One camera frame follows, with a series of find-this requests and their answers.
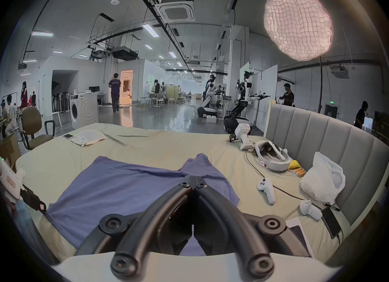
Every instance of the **red label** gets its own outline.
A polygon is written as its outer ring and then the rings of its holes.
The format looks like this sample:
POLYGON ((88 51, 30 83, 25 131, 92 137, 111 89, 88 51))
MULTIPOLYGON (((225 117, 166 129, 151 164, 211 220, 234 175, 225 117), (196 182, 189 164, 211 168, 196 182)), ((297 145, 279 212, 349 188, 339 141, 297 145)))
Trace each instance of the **red label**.
POLYGON ((10 184, 13 188, 15 188, 15 183, 12 181, 11 178, 9 178, 9 176, 7 176, 7 182, 9 182, 9 184, 10 184))

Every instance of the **white towel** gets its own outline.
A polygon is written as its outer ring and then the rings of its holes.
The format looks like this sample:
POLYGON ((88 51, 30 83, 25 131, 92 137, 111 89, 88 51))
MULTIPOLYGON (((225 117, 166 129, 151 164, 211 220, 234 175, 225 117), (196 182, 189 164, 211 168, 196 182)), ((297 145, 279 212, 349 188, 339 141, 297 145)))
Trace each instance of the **white towel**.
POLYGON ((94 129, 89 129, 78 133, 75 137, 71 139, 73 143, 80 145, 81 147, 92 145, 97 143, 100 140, 106 139, 104 134, 95 131, 94 129))

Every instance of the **white box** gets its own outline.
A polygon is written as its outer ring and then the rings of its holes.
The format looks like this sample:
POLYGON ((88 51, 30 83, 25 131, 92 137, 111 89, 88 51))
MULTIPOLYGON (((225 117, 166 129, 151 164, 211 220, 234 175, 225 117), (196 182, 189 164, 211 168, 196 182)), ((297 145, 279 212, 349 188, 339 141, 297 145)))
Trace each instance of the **white box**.
POLYGON ((214 115, 207 115, 207 122, 216 123, 217 119, 214 115))

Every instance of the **person in purple shirt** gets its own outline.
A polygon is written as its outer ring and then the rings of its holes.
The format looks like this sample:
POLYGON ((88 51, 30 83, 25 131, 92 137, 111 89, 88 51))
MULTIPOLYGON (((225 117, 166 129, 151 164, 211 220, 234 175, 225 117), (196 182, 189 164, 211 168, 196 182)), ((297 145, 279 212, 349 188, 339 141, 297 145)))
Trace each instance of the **person in purple shirt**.
POLYGON ((108 87, 111 88, 112 109, 114 112, 119 111, 119 93, 121 82, 118 79, 119 74, 114 73, 114 79, 108 83, 108 87))

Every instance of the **beige bed sheet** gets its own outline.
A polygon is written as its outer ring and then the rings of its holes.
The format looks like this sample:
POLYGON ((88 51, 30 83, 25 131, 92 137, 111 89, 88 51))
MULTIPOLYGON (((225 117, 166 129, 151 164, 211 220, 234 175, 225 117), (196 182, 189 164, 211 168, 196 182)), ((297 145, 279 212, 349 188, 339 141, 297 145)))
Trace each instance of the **beige bed sheet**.
MULTIPOLYGON (((247 163, 245 153, 240 151, 239 141, 230 143, 228 135, 179 133, 150 129, 128 128, 113 124, 95 123, 71 132, 75 135, 86 129, 111 135, 123 146, 110 138, 91 146, 80 147, 63 136, 35 148, 19 158, 17 168, 26 171, 23 183, 32 189, 47 205, 54 203, 77 175, 90 166, 98 156, 106 156, 116 161, 134 163, 169 170, 177 170, 188 158, 196 158, 199 153, 208 156, 209 161, 231 183, 240 198, 241 212, 264 216, 279 215, 285 220, 299 217, 304 232, 311 244, 315 258, 325 262, 338 248, 338 239, 331 239, 324 223, 299 212, 300 200, 275 189, 276 202, 269 205, 263 192, 256 189, 261 176, 247 163), (143 135, 148 137, 121 137, 118 135, 143 135)), ((262 137, 251 136, 256 142, 262 137)), ((250 162, 273 185, 296 197, 308 197, 299 188, 299 178, 292 172, 276 174, 256 162, 255 155, 247 153, 250 162)), ((53 254, 63 261, 72 256, 75 248, 51 225, 40 212, 30 210, 33 221, 53 254)), ((342 212, 334 212, 346 237, 350 224, 342 212)))

